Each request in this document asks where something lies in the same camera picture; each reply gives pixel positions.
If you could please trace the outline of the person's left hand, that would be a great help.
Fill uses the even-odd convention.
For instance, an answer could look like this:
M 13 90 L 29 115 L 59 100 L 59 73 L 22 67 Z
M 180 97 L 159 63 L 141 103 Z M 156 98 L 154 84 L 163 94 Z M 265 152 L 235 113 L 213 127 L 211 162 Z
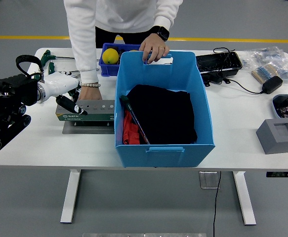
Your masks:
M 166 57 L 170 51 L 166 43 L 155 33 L 151 33 L 144 39 L 139 50 L 143 52 L 143 62 L 147 62 L 148 64 L 157 62 L 162 57 Z

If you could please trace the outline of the person's right hand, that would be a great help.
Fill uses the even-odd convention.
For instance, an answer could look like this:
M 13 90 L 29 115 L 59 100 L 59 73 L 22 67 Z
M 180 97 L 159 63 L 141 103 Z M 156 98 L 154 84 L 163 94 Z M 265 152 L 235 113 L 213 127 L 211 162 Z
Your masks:
M 82 86 L 80 100 L 102 100 L 102 95 L 98 87 L 86 87 Z

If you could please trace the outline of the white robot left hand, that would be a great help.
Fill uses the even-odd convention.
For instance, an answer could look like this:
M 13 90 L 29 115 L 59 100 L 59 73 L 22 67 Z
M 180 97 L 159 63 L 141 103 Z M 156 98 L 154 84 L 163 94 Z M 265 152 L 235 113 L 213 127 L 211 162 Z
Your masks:
M 44 82 L 38 82 L 38 103 L 43 103 L 50 97 L 56 98 L 56 103 L 73 114 L 87 115 L 76 102 L 81 91 L 77 78 L 60 72 L 44 76 Z

